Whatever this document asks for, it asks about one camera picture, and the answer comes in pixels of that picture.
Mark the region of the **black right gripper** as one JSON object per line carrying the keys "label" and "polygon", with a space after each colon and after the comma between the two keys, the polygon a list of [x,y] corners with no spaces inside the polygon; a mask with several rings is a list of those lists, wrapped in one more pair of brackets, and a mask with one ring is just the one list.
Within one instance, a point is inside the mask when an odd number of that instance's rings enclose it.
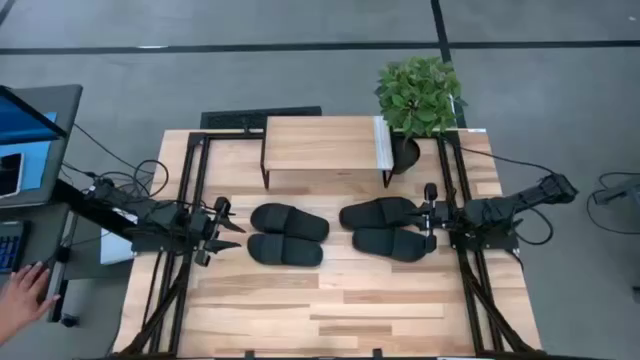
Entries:
{"label": "black right gripper", "polygon": [[419,230],[426,230],[426,252],[431,253],[437,247],[436,229],[445,229],[451,222],[451,213],[447,201],[438,200],[438,190],[435,183],[427,183],[424,188],[424,206],[406,211],[407,215],[423,216],[424,219],[411,219],[408,224]]}

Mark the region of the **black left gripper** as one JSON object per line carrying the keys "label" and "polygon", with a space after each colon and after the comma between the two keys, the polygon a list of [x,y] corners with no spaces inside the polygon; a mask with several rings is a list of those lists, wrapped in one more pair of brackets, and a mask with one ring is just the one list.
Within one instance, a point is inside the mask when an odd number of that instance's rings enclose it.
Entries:
{"label": "black left gripper", "polygon": [[196,246],[194,262],[207,267],[211,253],[240,247],[239,243],[219,239],[220,227],[233,232],[245,233],[245,230],[234,224],[229,218],[231,203],[226,197],[218,197],[212,211],[198,208],[191,216],[189,231]]}

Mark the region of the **black rubber slide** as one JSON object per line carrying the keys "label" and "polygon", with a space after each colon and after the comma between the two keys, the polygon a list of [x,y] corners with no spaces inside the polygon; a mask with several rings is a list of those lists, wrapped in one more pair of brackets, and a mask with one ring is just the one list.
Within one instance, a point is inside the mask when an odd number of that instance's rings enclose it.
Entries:
{"label": "black rubber slide", "polygon": [[411,219],[419,219],[406,214],[406,211],[415,208],[415,204],[407,198],[381,197],[342,208],[339,222],[349,230],[407,227],[411,226],[408,224]]}
{"label": "black rubber slide", "polygon": [[282,203],[258,206],[250,217],[251,225],[264,233],[322,242],[329,234],[329,222],[319,216]]}
{"label": "black rubber slide", "polygon": [[253,234],[247,249],[249,255],[263,265],[317,267],[324,258],[317,242],[281,234]]}
{"label": "black rubber slide", "polygon": [[400,262],[416,262],[436,250],[434,235],[424,235],[401,228],[362,228],[353,233],[353,247],[363,253],[387,257]]}

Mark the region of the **wooden shelf with black legs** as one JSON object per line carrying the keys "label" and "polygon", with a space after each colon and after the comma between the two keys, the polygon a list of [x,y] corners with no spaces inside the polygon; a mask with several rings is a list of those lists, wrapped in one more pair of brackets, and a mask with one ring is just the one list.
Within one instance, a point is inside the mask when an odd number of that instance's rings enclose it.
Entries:
{"label": "wooden shelf with black legs", "polygon": [[385,187],[392,179],[391,131],[381,116],[271,116],[263,135],[265,187],[272,171],[372,170]]}

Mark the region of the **black plant pot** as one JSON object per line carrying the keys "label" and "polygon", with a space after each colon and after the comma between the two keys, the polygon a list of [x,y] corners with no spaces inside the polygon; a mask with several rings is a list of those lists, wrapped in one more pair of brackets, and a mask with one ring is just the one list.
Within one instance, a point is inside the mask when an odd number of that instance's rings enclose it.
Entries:
{"label": "black plant pot", "polygon": [[392,173],[400,175],[413,167],[419,160],[421,151],[413,138],[393,135],[391,137],[394,166]]}

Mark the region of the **white box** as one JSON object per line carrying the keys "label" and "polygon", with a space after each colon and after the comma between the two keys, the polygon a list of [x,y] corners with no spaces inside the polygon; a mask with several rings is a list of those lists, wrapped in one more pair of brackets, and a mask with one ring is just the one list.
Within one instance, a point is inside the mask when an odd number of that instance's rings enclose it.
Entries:
{"label": "white box", "polygon": [[112,265],[132,260],[135,252],[132,243],[105,228],[101,229],[100,236],[100,263]]}

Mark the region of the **green leafy plant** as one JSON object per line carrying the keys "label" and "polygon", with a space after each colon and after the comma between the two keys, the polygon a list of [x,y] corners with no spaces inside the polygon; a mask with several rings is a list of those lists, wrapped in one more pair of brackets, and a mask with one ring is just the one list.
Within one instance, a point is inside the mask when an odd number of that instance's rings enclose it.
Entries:
{"label": "green leafy plant", "polygon": [[467,105],[453,65],[440,57],[411,57],[385,65],[375,95],[388,126],[407,138],[455,127],[460,109]]}

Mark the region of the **black desk support bar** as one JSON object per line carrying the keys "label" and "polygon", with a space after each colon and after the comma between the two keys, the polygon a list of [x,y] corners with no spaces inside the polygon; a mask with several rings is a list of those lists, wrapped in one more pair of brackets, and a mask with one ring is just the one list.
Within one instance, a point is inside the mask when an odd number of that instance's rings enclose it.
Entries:
{"label": "black desk support bar", "polygon": [[96,223],[101,228],[126,240],[131,239],[126,230],[134,226],[133,222],[115,212],[111,206],[87,198],[80,190],[63,180],[56,181],[51,199],[66,203],[73,212]]}

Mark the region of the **grey desk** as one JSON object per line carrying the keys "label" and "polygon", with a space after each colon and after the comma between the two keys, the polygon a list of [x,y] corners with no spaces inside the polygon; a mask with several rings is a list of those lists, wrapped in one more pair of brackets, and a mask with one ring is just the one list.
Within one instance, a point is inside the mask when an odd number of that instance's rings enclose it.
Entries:
{"label": "grey desk", "polygon": [[42,298],[58,294],[60,299],[45,314],[45,320],[50,323],[61,320],[68,287],[68,281],[64,279],[66,265],[57,261],[56,256],[63,245],[69,213],[70,208],[66,204],[0,209],[0,221],[21,221],[28,224],[26,245],[18,265],[42,262],[51,271],[50,280]]}

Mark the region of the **person's hand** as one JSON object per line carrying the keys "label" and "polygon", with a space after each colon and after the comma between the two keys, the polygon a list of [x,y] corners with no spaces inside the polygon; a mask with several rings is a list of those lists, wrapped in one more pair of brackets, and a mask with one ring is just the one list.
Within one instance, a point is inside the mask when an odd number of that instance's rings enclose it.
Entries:
{"label": "person's hand", "polygon": [[39,299],[46,292],[49,277],[50,269],[43,262],[10,274],[0,291],[0,347],[59,301],[59,294]]}

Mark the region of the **black keyboard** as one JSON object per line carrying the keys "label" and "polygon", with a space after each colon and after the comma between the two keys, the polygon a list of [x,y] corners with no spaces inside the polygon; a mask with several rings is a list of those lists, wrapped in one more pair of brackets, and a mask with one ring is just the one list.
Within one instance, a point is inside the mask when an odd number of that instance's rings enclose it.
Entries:
{"label": "black keyboard", "polygon": [[25,245],[25,223],[10,221],[0,223],[0,274],[18,269]]}

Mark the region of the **black aluminium table frame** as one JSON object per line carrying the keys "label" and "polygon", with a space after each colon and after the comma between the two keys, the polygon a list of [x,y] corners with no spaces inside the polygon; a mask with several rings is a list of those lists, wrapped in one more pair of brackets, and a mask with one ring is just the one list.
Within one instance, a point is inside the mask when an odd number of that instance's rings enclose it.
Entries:
{"label": "black aluminium table frame", "polygon": [[[490,158],[488,137],[465,132],[466,154],[423,139],[418,163],[384,185],[379,173],[300,171],[260,168],[262,143],[216,131],[208,157],[196,133],[169,130],[159,158],[166,166],[154,182],[164,199],[180,190],[193,193],[202,179],[202,198],[220,196],[232,205],[237,230],[223,231],[233,248],[190,272],[179,336],[178,355],[185,358],[235,357],[253,351],[259,357],[368,356],[381,349],[387,356],[470,355],[471,329],[478,326],[481,344],[493,345],[484,313],[468,312],[456,251],[448,234],[438,231],[437,248],[414,263],[402,263],[357,251],[352,234],[338,220],[350,204],[383,196],[421,202],[424,187],[458,186],[456,174],[443,175],[464,163],[466,186],[459,198],[491,197],[501,191]],[[312,268],[265,266],[248,254],[253,229],[250,215],[264,203],[283,203],[326,219],[323,261]]]}

